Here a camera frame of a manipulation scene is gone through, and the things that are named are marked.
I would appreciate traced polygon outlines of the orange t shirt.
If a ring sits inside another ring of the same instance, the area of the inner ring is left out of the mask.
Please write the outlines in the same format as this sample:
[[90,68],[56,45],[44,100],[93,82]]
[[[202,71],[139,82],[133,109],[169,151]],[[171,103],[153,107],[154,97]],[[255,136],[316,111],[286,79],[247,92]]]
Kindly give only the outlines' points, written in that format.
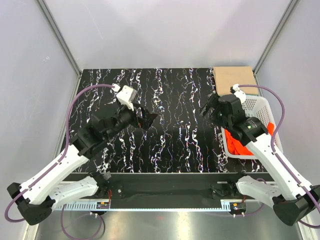
[[[271,136],[274,135],[275,125],[272,122],[269,122],[267,127],[265,127],[257,118],[254,118],[253,120],[247,120],[245,126],[250,131],[253,130],[254,132],[257,132],[256,128],[258,128],[259,130],[267,130],[267,132]],[[227,150],[230,154],[236,156],[254,155],[251,151],[247,149],[246,146],[242,145],[242,143],[239,140],[235,139],[227,129],[222,130],[222,132],[225,135],[225,150]]]

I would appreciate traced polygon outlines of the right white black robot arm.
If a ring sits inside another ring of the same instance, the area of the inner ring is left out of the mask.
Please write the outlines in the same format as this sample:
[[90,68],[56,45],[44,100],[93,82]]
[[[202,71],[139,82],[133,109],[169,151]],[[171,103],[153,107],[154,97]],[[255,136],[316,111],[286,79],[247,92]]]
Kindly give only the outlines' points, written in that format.
[[235,94],[213,93],[201,108],[200,115],[211,113],[211,122],[229,131],[262,163],[276,186],[244,175],[227,185],[228,195],[252,197],[273,209],[287,226],[293,226],[320,207],[320,187],[299,174],[273,143],[265,125],[256,117],[247,117],[242,101]]

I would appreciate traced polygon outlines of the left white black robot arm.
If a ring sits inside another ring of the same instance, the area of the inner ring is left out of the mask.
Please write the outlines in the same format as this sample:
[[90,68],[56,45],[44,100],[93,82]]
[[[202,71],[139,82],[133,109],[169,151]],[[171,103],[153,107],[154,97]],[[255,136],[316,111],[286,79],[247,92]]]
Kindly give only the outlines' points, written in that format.
[[91,172],[82,180],[60,187],[59,184],[75,169],[102,152],[107,143],[128,126],[147,131],[156,113],[139,104],[133,108],[119,103],[110,110],[93,113],[60,155],[38,174],[23,183],[13,182],[7,191],[22,219],[33,226],[44,221],[55,209],[84,197],[103,198],[110,190],[108,177]]

